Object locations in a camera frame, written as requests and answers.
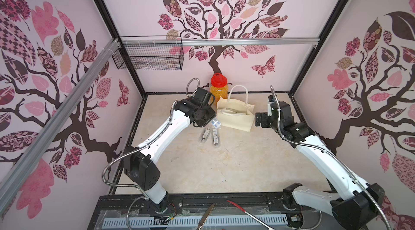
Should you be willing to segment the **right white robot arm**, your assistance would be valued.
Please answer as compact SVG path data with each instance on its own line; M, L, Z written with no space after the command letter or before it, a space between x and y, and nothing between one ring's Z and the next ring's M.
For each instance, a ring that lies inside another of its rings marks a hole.
M268 97L267 108L267 112L256 113L256 126L273 129L307 157L334 188L329 193L294 183L283 190L286 209L316 209L334 217L346 230L359 230L377 217L388 230L392 228L381 208L385 197L382 187L368 183L341 162L306 124L295 122L289 104L279 101L275 94Z

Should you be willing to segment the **clear compass case blue compass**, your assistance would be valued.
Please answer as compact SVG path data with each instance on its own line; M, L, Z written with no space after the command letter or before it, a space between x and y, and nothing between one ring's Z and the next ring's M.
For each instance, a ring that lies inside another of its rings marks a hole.
M221 122L216 117L211 120L211 125L215 129L220 129L222 126Z

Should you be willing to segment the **clear compass case barcode label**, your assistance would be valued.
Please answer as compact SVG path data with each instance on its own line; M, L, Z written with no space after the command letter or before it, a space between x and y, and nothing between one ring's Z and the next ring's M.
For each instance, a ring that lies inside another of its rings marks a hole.
M212 130L212 141L213 141L214 147L216 148L220 147L219 129L217 128L213 128Z

